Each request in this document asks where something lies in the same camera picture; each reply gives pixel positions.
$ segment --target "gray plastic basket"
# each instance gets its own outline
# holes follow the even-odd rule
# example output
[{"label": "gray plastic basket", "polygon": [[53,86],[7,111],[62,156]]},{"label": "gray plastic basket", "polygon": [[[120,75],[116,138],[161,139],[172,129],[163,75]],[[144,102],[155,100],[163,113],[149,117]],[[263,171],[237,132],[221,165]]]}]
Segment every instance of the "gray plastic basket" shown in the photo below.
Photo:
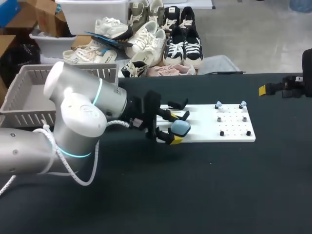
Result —
[{"label": "gray plastic basket", "polygon": [[[118,85],[118,66],[114,63],[78,64],[77,68]],[[43,95],[46,78],[53,65],[25,65],[15,76],[5,96],[0,113],[14,128],[40,127],[41,120],[55,122],[54,103]]]}]

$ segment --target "blue container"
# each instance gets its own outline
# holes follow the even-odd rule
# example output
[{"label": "blue container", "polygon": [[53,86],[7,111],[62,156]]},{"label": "blue container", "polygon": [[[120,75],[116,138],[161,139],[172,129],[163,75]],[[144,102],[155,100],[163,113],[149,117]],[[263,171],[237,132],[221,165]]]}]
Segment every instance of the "blue container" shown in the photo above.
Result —
[{"label": "blue container", "polygon": [[312,12],[312,0],[291,0],[289,7],[302,13]]},{"label": "blue container", "polygon": [[0,27],[5,27],[20,11],[17,0],[7,0],[0,5]]}]

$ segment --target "pink sneaker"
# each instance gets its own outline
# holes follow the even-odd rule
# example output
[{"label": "pink sneaker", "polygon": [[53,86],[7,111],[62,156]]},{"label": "pink sneaker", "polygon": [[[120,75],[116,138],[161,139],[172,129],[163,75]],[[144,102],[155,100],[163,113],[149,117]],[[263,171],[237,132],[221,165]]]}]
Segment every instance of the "pink sneaker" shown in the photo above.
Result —
[{"label": "pink sneaker", "polygon": [[175,64],[163,67],[151,67],[147,70],[148,77],[193,76],[193,75],[196,75],[196,71],[193,65],[186,67],[180,64]]}]

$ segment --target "black sneaker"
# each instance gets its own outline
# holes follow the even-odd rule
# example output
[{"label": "black sneaker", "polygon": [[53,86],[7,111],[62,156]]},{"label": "black sneaker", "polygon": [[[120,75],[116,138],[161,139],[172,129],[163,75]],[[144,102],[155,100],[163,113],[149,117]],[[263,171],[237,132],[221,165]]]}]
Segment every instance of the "black sneaker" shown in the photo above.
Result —
[{"label": "black sneaker", "polygon": [[184,39],[183,65],[193,65],[198,69],[203,62],[203,51],[200,37],[195,28],[190,28]]},{"label": "black sneaker", "polygon": [[180,27],[175,27],[167,40],[163,62],[166,66],[183,63],[183,31]]},{"label": "black sneaker", "polygon": [[191,27],[196,28],[195,14],[190,6],[186,6],[181,13],[180,28],[183,28],[184,31],[187,32],[187,30],[189,30]]},{"label": "black sneaker", "polygon": [[154,55],[151,51],[138,52],[122,69],[118,71],[118,77],[139,77],[151,66],[153,61]]},{"label": "black sneaker", "polygon": [[161,27],[165,30],[166,36],[168,37],[174,27],[179,26],[180,20],[180,8],[171,6],[165,8],[164,23]]}]

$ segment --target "black table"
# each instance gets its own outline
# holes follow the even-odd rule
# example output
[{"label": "black table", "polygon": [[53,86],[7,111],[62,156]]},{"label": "black table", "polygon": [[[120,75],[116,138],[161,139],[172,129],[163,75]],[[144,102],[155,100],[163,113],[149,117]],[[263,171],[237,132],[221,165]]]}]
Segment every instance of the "black table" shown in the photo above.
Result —
[{"label": "black table", "polygon": [[109,131],[91,186],[70,177],[17,177],[0,198],[0,233],[311,234],[312,99],[258,97],[261,85],[285,75],[121,82],[136,95],[154,89],[164,103],[245,100],[256,141],[169,147],[142,132]]}]

